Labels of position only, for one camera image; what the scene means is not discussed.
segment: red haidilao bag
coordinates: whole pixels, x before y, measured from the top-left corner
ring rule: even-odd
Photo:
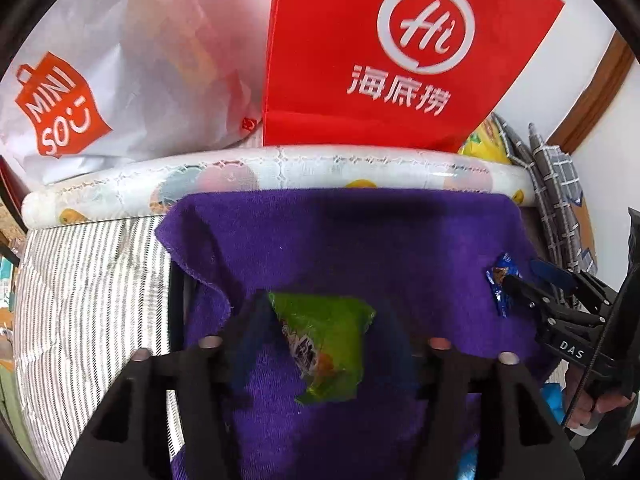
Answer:
[[[264,143],[455,152],[561,0],[273,0]]]

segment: white circle logo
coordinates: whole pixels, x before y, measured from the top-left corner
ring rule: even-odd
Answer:
[[[476,33],[476,19],[469,2],[467,0],[449,0],[460,12],[465,25],[465,33],[460,47],[451,52],[451,47],[450,45],[447,46],[447,42],[452,35],[456,22],[455,20],[450,20],[450,12],[443,12],[439,17],[428,21],[428,19],[437,14],[436,12],[441,6],[440,0],[433,0],[417,17],[402,20],[400,28],[404,30],[404,34],[399,41],[399,45],[396,43],[396,40],[391,35],[391,15],[402,1],[384,0],[378,12],[378,39],[383,50],[393,62],[416,74],[440,74],[451,70],[460,63],[466,53],[469,52]],[[447,22],[449,23],[449,28],[444,29]],[[437,55],[442,56],[442,61],[420,66],[420,61],[408,56],[401,50],[401,47],[406,47],[418,31],[424,31],[418,46],[420,50],[424,50],[432,43],[431,40],[434,40],[434,51]]]

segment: yellow package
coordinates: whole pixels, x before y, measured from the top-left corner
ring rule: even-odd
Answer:
[[[486,118],[476,130],[467,137],[465,143],[458,150],[460,155],[474,156],[491,162],[510,164],[507,151],[500,138],[497,124]]]

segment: orange logo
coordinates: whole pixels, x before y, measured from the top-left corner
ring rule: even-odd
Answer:
[[[79,153],[111,131],[88,83],[63,59],[47,52],[35,70],[21,65],[16,77],[22,90],[15,102],[33,123],[40,155]]]

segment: wooden trim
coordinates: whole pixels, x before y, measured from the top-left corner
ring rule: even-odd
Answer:
[[[558,144],[563,152],[573,153],[609,108],[635,58],[631,48],[616,31],[591,83],[547,143]]]
[[[626,436],[626,439],[631,440],[632,438],[635,438],[639,434],[640,434],[640,424],[636,424],[635,426],[631,427],[628,435]]]

